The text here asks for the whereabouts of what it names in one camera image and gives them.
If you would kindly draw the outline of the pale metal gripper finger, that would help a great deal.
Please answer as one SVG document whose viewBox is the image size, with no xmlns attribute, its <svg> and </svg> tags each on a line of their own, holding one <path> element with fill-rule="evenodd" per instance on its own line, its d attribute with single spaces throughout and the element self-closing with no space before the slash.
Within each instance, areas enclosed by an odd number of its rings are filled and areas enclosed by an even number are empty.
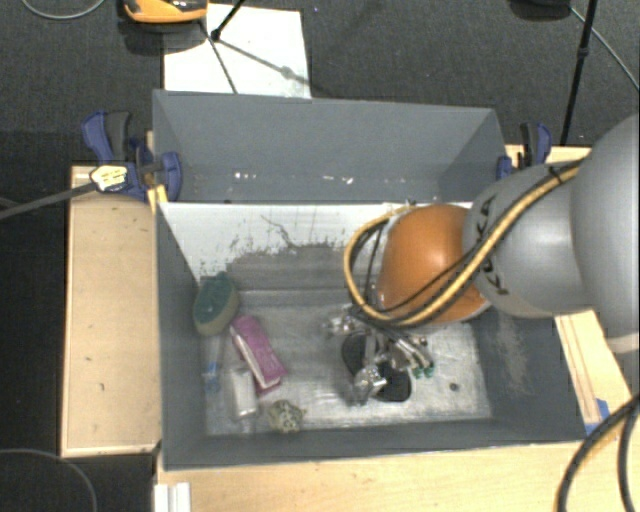
<svg viewBox="0 0 640 512">
<path fill-rule="evenodd" d="M 358 318 L 348 312 L 331 316 L 322 324 L 322 338 L 324 340 L 344 340 L 352 335 L 366 332 L 366 326 Z"/>
<path fill-rule="evenodd" d="M 383 375 L 379 365 L 364 366 L 353 376 L 348 401 L 351 405 L 364 406 L 376 397 L 388 383 L 389 381 Z"/>
</svg>

